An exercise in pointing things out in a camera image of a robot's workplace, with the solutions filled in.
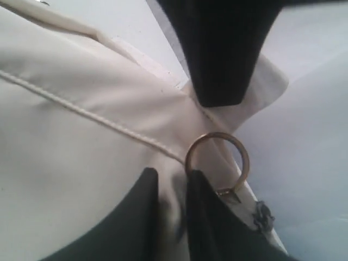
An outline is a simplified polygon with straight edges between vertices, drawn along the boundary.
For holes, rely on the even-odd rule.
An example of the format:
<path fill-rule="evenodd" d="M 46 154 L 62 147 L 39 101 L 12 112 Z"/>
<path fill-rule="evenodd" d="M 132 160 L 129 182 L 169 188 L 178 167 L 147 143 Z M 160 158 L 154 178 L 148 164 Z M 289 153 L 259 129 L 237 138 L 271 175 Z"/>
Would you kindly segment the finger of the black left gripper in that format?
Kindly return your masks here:
<path fill-rule="evenodd" d="M 179 39 L 200 105 L 212 108 L 240 104 L 282 2 L 157 3 Z"/>

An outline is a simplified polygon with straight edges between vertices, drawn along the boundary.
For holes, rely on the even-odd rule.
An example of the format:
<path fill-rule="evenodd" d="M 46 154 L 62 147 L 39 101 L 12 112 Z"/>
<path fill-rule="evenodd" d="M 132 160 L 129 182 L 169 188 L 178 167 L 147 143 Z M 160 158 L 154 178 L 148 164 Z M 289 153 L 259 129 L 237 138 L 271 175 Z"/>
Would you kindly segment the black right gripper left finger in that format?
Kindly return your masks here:
<path fill-rule="evenodd" d="M 181 203 L 159 198 L 159 175 L 145 168 L 95 227 L 48 260 L 180 260 Z"/>

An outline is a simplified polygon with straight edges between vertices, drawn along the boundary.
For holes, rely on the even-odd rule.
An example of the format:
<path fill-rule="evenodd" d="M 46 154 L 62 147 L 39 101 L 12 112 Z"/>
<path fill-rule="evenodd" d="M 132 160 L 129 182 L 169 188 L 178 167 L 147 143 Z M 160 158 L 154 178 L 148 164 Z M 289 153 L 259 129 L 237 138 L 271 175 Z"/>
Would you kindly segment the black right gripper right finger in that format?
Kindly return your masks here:
<path fill-rule="evenodd" d="M 290 259 L 239 220 L 201 171 L 188 175 L 186 207 L 191 260 Z"/>

